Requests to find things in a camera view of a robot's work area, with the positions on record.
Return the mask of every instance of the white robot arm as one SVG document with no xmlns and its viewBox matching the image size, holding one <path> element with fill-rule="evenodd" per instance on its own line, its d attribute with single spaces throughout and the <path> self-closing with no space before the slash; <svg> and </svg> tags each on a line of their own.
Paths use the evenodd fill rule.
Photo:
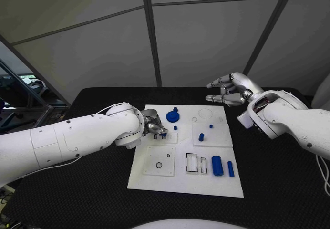
<svg viewBox="0 0 330 229">
<path fill-rule="evenodd" d="M 208 88 L 217 85 L 221 85 L 221 95 L 208 95 L 208 101 L 230 106 L 244 104 L 245 100 L 250 102 L 247 111 L 238 116 L 245 128 L 255 125 L 271 139 L 290 133 L 306 150 L 330 160 L 329 111 L 309 110 L 286 91 L 264 91 L 241 73 L 217 79 Z"/>
<path fill-rule="evenodd" d="M 97 113 L 0 135 L 0 187 L 28 173 L 100 151 L 113 142 L 134 148 L 149 132 L 168 134 L 157 111 L 139 111 L 124 102 L 106 115 Z"/>
</svg>

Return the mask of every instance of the black table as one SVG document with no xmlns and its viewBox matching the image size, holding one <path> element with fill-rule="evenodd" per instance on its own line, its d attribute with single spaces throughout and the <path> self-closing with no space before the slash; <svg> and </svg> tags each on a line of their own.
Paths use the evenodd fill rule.
<svg viewBox="0 0 330 229">
<path fill-rule="evenodd" d="M 297 90 L 286 90 L 306 102 Z M 205 100 L 218 92 L 217 88 L 88 88 L 65 119 L 123 101 L 140 110 L 146 104 L 221 105 Z M 237 120 L 245 109 L 247 104 L 225 106 L 245 198 L 127 189 L 136 149 L 113 144 L 77 163 L 26 177 L 3 213 L 45 229 L 130 228 L 173 218 L 255 229 L 330 228 L 330 198 L 316 156 L 290 135 L 270 140 L 255 128 L 247 130 Z"/>
</svg>

